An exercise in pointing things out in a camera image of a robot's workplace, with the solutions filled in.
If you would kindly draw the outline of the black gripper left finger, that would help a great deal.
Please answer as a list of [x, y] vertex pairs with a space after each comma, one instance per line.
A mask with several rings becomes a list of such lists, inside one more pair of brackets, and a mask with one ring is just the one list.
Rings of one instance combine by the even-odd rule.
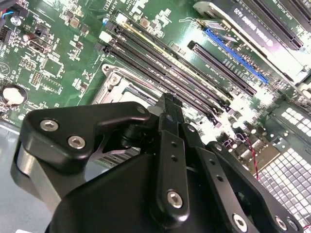
[[14, 182], [46, 203], [50, 230], [163, 230], [189, 216], [181, 102], [156, 115], [137, 102], [35, 110], [12, 162]]

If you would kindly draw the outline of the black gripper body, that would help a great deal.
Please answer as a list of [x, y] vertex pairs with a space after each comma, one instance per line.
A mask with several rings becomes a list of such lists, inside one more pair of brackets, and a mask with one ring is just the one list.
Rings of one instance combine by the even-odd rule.
[[156, 154], [137, 155], [70, 192], [50, 233], [216, 233], [216, 205], [184, 137], [162, 130]]

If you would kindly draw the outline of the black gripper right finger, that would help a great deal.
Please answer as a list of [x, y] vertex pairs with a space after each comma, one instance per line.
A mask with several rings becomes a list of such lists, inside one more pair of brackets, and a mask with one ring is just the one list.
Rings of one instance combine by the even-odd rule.
[[302, 233], [294, 216], [234, 158], [224, 146], [204, 145], [197, 130], [185, 123], [182, 102], [171, 97], [192, 165], [207, 183], [216, 205], [218, 233]]

